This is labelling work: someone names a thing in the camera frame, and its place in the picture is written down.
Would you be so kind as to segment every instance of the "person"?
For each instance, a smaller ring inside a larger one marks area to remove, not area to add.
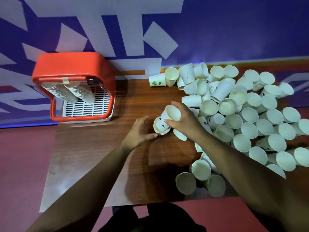
[[[186,105],[171,104],[180,110],[181,118],[164,121],[201,146],[269,231],[309,231],[308,200],[284,178],[209,134]],[[121,144],[56,200],[27,231],[91,231],[130,152],[157,137],[142,133],[147,119],[137,119]],[[132,207],[114,209],[114,216],[100,232],[206,231],[172,203],[149,204],[149,216],[141,219],[132,213]]]

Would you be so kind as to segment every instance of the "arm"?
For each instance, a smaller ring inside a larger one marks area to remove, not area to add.
[[[207,153],[251,209],[279,220],[286,231],[309,231],[309,203],[284,178],[208,133],[186,105],[172,105],[181,118],[164,121]]]
[[[137,119],[122,143],[57,199],[27,231],[91,231],[130,152],[157,136],[141,133],[147,118]]]

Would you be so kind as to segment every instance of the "wall mural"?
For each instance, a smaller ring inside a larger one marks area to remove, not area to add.
[[[44,52],[96,51],[148,78],[187,63],[307,59],[309,0],[1,0],[0,127],[53,124],[30,76]],[[305,71],[277,73],[309,95]],[[295,106],[307,106],[302,99]]]

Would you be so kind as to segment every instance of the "left hand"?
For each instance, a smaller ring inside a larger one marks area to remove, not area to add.
[[[135,148],[139,147],[144,141],[151,140],[156,138],[157,134],[143,134],[141,130],[145,121],[147,121],[149,116],[145,116],[143,118],[138,118],[125,139],[122,141],[122,146],[124,148],[128,148],[130,151],[133,151]]]

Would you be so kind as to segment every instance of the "upside-down paper cup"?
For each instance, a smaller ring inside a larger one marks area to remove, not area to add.
[[[187,107],[201,107],[202,97],[200,95],[189,95],[182,97],[181,102]]]
[[[258,140],[256,145],[261,147],[264,151],[280,152],[286,150],[286,141],[278,134],[271,134],[264,137]]]
[[[268,154],[268,162],[276,164],[288,172],[296,168],[296,160],[290,153],[285,151]]]
[[[268,110],[267,112],[260,115],[260,119],[268,120],[273,125],[282,124],[284,117],[282,113],[276,109]]]
[[[180,173],[175,178],[176,187],[183,195],[191,195],[196,189],[196,180],[191,173]]]
[[[166,86],[165,83],[165,73],[161,73],[158,75],[150,76],[149,77],[149,84],[151,87],[156,86]]]
[[[186,64],[178,69],[180,76],[185,85],[195,81],[194,70],[192,63]]]
[[[207,84],[203,79],[198,79],[184,86],[184,92],[192,95],[203,95],[206,93]]]
[[[262,72],[260,79],[253,83],[253,91],[258,91],[264,88],[265,85],[271,85],[275,82],[275,77],[269,72]]]
[[[268,160],[266,152],[260,147],[251,147],[248,156],[262,165],[265,165]]]
[[[237,110],[237,104],[230,98],[223,99],[218,105],[218,111],[225,116],[229,116],[235,113]]]

